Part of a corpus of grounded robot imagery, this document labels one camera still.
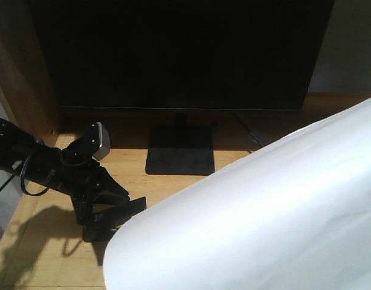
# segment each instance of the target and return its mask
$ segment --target robotic arm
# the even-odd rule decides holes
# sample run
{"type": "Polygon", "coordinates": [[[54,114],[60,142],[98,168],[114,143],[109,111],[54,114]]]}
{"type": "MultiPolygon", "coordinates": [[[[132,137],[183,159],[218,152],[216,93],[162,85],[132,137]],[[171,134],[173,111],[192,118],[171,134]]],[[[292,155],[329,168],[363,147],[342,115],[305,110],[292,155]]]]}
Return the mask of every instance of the robotic arm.
{"type": "Polygon", "coordinates": [[[146,209],[145,197],[130,201],[129,193],[95,160],[101,160],[109,151],[108,132],[99,122],[60,150],[0,119],[0,170],[19,176],[27,195],[40,196],[53,189],[70,196],[85,242],[109,240],[118,226],[146,209]],[[25,179],[46,189],[29,193],[25,179]],[[94,211],[94,205],[107,208],[94,211]]]}

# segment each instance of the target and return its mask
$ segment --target wooden panel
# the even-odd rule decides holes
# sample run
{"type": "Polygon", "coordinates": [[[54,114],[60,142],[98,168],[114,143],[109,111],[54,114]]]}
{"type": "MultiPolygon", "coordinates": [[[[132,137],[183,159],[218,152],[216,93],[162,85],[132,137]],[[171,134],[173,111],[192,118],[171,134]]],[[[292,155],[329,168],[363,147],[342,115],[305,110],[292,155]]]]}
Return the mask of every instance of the wooden panel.
{"type": "Polygon", "coordinates": [[[0,99],[12,122],[55,144],[60,114],[25,1],[0,0],[0,99]]]}

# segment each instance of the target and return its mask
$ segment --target white wall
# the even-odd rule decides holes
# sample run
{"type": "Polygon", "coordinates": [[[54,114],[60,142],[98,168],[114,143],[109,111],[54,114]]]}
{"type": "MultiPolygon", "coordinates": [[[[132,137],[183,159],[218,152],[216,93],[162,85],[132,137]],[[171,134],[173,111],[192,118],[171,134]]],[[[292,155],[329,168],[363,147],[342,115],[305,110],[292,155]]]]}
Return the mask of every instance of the white wall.
{"type": "MultiPolygon", "coordinates": [[[[0,118],[7,119],[7,114],[0,102],[0,118]]],[[[0,186],[7,180],[10,175],[8,173],[0,171],[0,186]]],[[[14,178],[6,188],[0,192],[0,238],[3,235],[3,231],[7,228],[8,222],[10,221],[13,212],[22,196],[19,178],[14,178]]]]}
{"type": "Polygon", "coordinates": [[[371,94],[371,0],[335,0],[309,91],[371,94]]]}

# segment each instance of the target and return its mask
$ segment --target black cable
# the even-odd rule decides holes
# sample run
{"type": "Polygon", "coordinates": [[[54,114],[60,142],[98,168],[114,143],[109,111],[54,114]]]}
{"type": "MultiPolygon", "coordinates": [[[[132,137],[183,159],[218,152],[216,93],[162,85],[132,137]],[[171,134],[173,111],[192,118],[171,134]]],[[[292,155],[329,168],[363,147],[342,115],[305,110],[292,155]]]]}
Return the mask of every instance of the black cable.
{"type": "Polygon", "coordinates": [[[37,140],[36,142],[37,142],[37,146],[35,146],[34,149],[31,151],[31,153],[29,154],[29,156],[27,156],[26,160],[24,161],[24,164],[23,164],[23,167],[22,167],[22,170],[21,170],[21,174],[19,175],[19,177],[21,179],[21,189],[22,189],[23,193],[25,195],[30,195],[30,196],[41,196],[41,195],[44,195],[50,189],[49,187],[46,187],[45,189],[43,189],[39,193],[30,193],[30,192],[27,191],[26,186],[24,184],[24,180],[25,180],[24,179],[24,175],[25,175],[25,173],[27,171],[28,164],[30,163],[30,160],[32,159],[32,157],[35,155],[35,153],[37,151],[38,144],[44,145],[44,142],[41,139],[37,140]]]}
{"type": "Polygon", "coordinates": [[[12,174],[6,181],[3,183],[2,186],[0,186],[0,192],[7,186],[8,183],[11,182],[11,180],[15,177],[15,174],[12,174]]]}
{"type": "Polygon", "coordinates": [[[239,118],[239,116],[234,112],[231,113],[233,114],[234,118],[245,128],[245,130],[254,138],[254,140],[256,140],[261,147],[265,147],[265,145],[258,139],[257,136],[255,136],[253,131],[250,130],[250,128],[242,121],[242,119],[239,118]]]}

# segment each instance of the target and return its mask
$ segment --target monitor stand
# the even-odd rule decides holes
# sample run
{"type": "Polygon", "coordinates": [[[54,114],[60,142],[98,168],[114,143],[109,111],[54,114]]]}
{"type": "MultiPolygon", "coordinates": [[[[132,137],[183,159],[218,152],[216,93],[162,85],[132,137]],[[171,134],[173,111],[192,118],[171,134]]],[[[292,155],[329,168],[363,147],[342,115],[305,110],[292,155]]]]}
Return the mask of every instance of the monitor stand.
{"type": "Polygon", "coordinates": [[[152,128],[147,174],[209,175],[215,171],[211,126],[190,126],[187,119],[187,114],[176,114],[175,126],[152,128]]]}

